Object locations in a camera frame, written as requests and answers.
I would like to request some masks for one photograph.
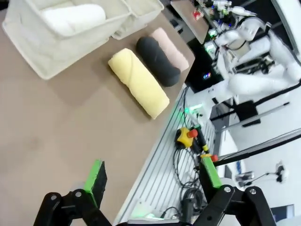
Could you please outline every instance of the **white bin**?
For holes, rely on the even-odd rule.
[[[81,4],[100,5],[106,20],[90,30],[63,36],[41,16],[47,8]],[[10,0],[2,27],[34,71],[48,80],[107,42],[130,14],[124,0]]]
[[[112,35],[117,40],[146,27],[164,9],[164,5],[160,0],[125,0],[125,2],[130,7],[132,14],[122,27]]]

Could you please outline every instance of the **bolt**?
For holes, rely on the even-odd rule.
[[[229,193],[229,192],[231,191],[231,188],[225,187],[225,188],[224,188],[224,191],[227,192],[227,193]]]
[[[76,197],[81,197],[81,192],[76,192],[76,193],[75,193],[75,196],[76,196]]]
[[[250,190],[250,193],[251,193],[251,194],[256,194],[256,190],[255,190],[255,189],[251,189],[251,190]]]

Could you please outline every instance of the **rolled towel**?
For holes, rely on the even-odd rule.
[[[44,19],[59,34],[73,36],[94,28],[106,19],[104,9],[96,4],[84,4],[65,8],[46,8]]]
[[[173,44],[166,32],[161,27],[155,30],[150,36],[157,40],[161,49],[164,51],[173,66],[179,68],[181,72],[189,68],[187,59],[177,49],[177,47]]]
[[[152,37],[142,37],[136,44],[136,50],[158,81],[166,87],[175,85],[180,78],[180,69],[174,67]]]
[[[165,92],[131,50],[127,48],[121,50],[108,63],[153,119],[157,118],[168,106],[169,99]]]

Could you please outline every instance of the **slatted white surface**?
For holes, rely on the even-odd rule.
[[[121,208],[114,225],[127,221],[137,204],[142,202],[151,206],[152,212],[160,215],[170,206],[179,206],[181,186],[178,184],[173,168],[174,137],[177,129],[185,126],[183,120],[183,97],[180,93],[174,111],[167,123],[162,137],[155,144],[148,157],[140,176],[135,182],[128,198]],[[215,131],[213,124],[208,121],[202,127],[203,134],[209,145],[209,150],[214,148]],[[179,172],[182,182],[190,181],[194,177],[194,159],[185,150],[181,152]],[[166,217],[175,214],[170,210]]]

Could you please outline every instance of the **wooden desk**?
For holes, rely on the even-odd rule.
[[[113,222],[189,69],[178,84],[164,88],[170,105],[151,120],[107,62],[123,48],[135,50],[138,39],[159,26],[192,65],[193,53],[159,15],[147,28],[121,41],[110,39],[49,81],[35,74],[0,30],[0,225],[33,225],[44,196],[65,195],[85,181],[95,159],[105,161],[101,210]]]
[[[197,40],[203,44],[208,33],[209,25],[203,18],[195,20],[192,13],[195,7],[189,0],[170,2],[175,11],[180,15],[183,21],[191,29]]]

